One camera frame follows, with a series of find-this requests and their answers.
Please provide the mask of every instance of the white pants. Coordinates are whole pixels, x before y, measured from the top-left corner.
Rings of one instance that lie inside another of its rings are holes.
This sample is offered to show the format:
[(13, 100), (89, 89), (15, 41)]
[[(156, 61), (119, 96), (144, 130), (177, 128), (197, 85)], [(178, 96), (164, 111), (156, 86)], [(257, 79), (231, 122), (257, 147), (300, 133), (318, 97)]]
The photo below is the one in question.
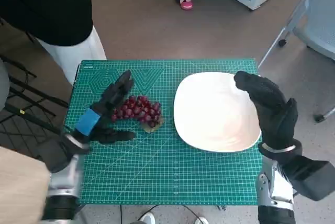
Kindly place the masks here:
[(56, 46), (37, 39), (62, 68), (66, 79), (73, 85), (77, 67), (82, 60), (106, 60), (104, 48), (93, 26), (90, 36), (74, 46)]

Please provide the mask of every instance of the grape cluster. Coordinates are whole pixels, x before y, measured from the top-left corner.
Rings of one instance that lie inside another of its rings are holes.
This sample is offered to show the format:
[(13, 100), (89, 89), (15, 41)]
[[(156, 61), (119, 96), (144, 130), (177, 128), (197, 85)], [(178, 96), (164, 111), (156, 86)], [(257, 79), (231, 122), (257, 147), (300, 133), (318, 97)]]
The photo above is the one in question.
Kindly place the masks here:
[(119, 109), (114, 109), (112, 122), (120, 119), (136, 119), (147, 123), (151, 128), (159, 124), (162, 115), (161, 103), (151, 103), (145, 96), (129, 96)]

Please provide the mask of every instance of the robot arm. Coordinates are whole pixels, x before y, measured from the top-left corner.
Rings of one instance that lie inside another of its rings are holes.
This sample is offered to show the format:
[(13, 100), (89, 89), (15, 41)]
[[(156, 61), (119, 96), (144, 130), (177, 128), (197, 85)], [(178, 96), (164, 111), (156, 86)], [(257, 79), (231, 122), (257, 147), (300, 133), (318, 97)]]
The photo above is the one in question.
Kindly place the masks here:
[(46, 206), (40, 223), (72, 223), (79, 206), (83, 155), (90, 151), (90, 141), (109, 144), (135, 137), (133, 132), (97, 127), (122, 102), (132, 85), (130, 71), (127, 71), (116, 83), (106, 88), (100, 101), (87, 109), (71, 133), (38, 146), (40, 155), (51, 172)]
[(335, 190), (335, 168), (328, 161), (302, 156), (302, 145), (293, 138), (298, 119), (294, 99), (286, 101), (269, 79), (246, 72), (234, 79), (254, 102), (262, 130), (262, 168), (256, 179), (259, 222), (295, 224), (293, 190), (312, 200), (323, 199)]

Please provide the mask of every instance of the white sneaker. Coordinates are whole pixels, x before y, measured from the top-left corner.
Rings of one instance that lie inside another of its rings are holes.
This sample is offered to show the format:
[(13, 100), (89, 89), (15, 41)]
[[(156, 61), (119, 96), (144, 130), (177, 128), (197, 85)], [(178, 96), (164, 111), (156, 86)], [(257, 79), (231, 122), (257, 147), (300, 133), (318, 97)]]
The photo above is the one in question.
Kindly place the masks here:
[(140, 221), (143, 221), (143, 222), (145, 222), (146, 224), (155, 224), (155, 223), (156, 223), (156, 222), (155, 222), (155, 216), (154, 216), (152, 213), (150, 213), (150, 212), (146, 213), (146, 214), (140, 219)]
[(206, 220), (205, 217), (199, 217), (199, 219), (197, 218), (197, 219), (195, 220), (194, 224), (209, 224), (208, 220)]

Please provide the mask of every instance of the foot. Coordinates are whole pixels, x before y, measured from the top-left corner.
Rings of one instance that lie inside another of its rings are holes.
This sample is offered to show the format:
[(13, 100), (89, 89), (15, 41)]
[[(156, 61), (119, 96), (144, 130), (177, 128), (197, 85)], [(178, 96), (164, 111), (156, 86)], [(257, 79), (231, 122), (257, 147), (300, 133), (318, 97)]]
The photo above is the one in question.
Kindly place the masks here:
[(183, 10), (190, 10), (193, 8), (192, 0), (180, 0), (180, 7)]
[(152, 213), (150, 213), (150, 212), (146, 213), (146, 214), (140, 219), (140, 221), (143, 221), (143, 222), (145, 222), (146, 224), (155, 224), (155, 223), (156, 223), (156, 222), (155, 222), (155, 216), (154, 216)]
[(206, 220), (205, 217), (199, 217), (199, 219), (197, 218), (194, 222), (194, 224), (209, 224), (208, 220)]

